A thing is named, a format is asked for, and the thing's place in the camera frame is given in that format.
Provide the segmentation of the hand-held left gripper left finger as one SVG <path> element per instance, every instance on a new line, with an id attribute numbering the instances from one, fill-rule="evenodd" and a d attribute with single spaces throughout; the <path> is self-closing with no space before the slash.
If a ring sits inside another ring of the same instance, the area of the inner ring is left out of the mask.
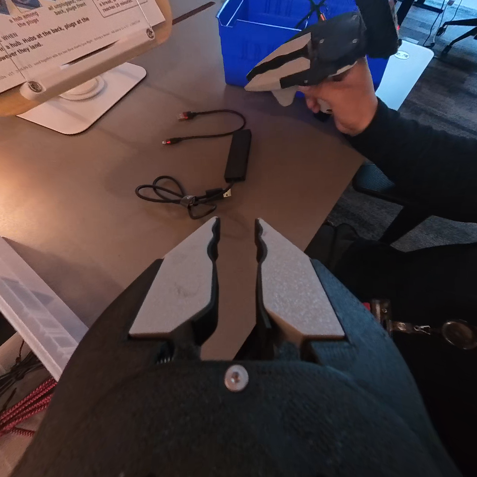
<path id="1" fill-rule="evenodd" d="M 220 219 L 212 217 L 167 253 L 129 330 L 132 338 L 172 339 L 186 327 L 195 345 L 218 324 Z"/>

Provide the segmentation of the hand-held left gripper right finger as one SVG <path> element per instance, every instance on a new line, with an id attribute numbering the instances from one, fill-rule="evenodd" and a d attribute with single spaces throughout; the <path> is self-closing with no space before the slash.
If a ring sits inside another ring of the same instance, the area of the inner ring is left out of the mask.
<path id="1" fill-rule="evenodd" d="M 262 218 L 255 221 L 257 305 L 272 339 L 301 348 L 345 332 L 311 259 Z"/>

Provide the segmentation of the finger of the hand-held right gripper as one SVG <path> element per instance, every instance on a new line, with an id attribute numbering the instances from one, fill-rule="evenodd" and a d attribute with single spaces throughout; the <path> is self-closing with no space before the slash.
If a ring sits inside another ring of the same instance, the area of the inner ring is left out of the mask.
<path id="1" fill-rule="evenodd" d="M 295 59 L 304 58 L 309 60 L 311 44 L 311 32 L 290 39 L 255 65 L 247 74 L 247 80 L 252 80 L 257 75 L 277 69 Z"/>
<path id="2" fill-rule="evenodd" d="M 276 56 L 257 65 L 244 88 L 248 92 L 297 90 L 310 66 L 306 56 Z"/>

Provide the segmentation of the blue plastic bin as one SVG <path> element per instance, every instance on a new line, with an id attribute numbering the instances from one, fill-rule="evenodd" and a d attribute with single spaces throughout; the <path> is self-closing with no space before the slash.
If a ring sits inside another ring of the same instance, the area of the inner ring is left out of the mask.
<path id="1" fill-rule="evenodd" d="M 356 1 L 226 1 L 217 14 L 226 83 L 245 87 L 251 69 L 279 46 L 319 21 L 356 10 Z"/>

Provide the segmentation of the black USB hub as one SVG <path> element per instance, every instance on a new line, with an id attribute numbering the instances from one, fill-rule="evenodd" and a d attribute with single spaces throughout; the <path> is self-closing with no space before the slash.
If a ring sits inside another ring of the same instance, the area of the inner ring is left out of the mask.
<path id="1" fill-rule="evenodd" d="M 234 184 L 246 180 L 251 140 L 252 133 L 250 129 L 235 131 L 232 134 L 224 172 L 224 181 L 227 184 Z"/>

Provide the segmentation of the clear plastic bin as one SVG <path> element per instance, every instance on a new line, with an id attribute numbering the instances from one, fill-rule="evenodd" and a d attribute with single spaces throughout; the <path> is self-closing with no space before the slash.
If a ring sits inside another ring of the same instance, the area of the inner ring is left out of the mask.
<path id="1" fill-rule="evenodd" d="M 88 327 L 0 239 L 0 310 L 51 376 L 59 381 Z"/>

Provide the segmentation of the person's right forearm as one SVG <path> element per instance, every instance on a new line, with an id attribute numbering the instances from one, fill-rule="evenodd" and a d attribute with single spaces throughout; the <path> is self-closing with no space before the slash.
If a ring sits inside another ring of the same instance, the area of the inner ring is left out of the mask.
<path id="1" fill-rule="evenodd" d="M 410 202 L 438 217 L 476 223 L 476 139 L 406 119 L 381 100 L 367 128 L 345 137 Z"/>

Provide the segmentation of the person's right hand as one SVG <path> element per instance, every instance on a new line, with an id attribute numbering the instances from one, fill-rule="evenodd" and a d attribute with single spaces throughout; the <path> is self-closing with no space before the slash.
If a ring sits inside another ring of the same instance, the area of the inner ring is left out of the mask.
<path id="1" fill-rule="evenodd" d="M 300 87 L 306 104 L 314 113 L 326 103 L 337 129 L 346 135 L 361 134 L 372 122 L 378 99 L 374 92 L 367 58 L 360 58 L 354 66 L 319 85 Z"/>

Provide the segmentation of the wooden display board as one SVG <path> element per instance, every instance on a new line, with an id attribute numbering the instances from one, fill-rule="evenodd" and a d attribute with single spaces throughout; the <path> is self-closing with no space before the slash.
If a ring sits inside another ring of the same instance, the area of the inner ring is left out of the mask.
<path id="1" fill-rule="evenodd" d="M 44 71 L 33 80 L 27 80 L 1 93 L 1 117 L 23 114 L 164 43 L 172 29 L 171 8 L 169 1 L 157 3 L 164 7 L 163 23 L 132 33 L 74 61 Z"/>

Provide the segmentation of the person's dark clothed body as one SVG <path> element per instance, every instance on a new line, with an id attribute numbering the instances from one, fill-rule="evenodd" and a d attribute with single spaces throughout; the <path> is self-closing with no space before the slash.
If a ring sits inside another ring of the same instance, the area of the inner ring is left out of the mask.
<path id="1" fill-rule="evenodd" d="M 404 252 L 324 224 L 305 249 L 361 302 L 388 300 L 392 339 L 463 476 L 477 464 L 476 243 Z"/>

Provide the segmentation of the white stand base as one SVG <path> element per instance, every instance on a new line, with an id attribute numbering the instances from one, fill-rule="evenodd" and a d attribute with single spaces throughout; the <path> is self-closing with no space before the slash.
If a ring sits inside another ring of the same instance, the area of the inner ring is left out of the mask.
<path id="1" fill-rule="evenodd" d="M 17 115 L 64 135 L 80 134 L 146 77 L 146 69 L 124 63 Z"/>

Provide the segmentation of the printed instruction sheet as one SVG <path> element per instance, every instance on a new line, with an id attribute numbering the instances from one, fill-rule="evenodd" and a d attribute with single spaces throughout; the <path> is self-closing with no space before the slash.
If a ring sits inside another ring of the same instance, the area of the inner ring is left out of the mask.
<path id="1" fill-rule="evenodd" d="M 2 0 L 0 92 L 164 21 L 153 0 Z"/>

